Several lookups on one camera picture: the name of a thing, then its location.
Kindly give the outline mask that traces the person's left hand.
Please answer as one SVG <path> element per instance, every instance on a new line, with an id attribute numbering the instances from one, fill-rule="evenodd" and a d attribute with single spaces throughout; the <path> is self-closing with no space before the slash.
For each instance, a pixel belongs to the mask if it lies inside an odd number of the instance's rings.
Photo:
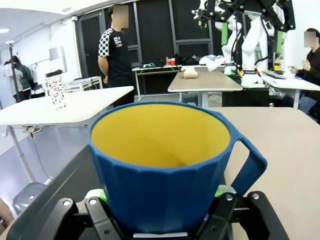
<path id="1" fill-rule="evenodd" d="M 0 199 L 0 220 L 2 228 L 6 229 L 15 220 L 9 206 Z"/>

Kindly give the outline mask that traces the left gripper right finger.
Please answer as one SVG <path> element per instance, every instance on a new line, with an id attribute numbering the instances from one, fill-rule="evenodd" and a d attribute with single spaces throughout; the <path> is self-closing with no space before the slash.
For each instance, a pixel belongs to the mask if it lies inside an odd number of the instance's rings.
<path id="1" fill-rule="evenodd" d="M 231 186 L 219 186 L 196 240 L 232 240 L 231 224 L 239 223 L 250 240 L 288 240 L 278 215 L 261 191 L 241 196 Z"/>

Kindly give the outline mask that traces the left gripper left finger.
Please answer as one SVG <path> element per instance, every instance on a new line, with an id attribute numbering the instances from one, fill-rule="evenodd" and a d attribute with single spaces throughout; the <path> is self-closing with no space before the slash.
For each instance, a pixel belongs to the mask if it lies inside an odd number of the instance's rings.
<path id="1" fill-rule="evenodd" d="M 28 204 L 11 225 L 8 240 L 123 240 L 107 205 L 106 195 L 96 188 L 75 201 L 60 190 L 46 188 Z"/>

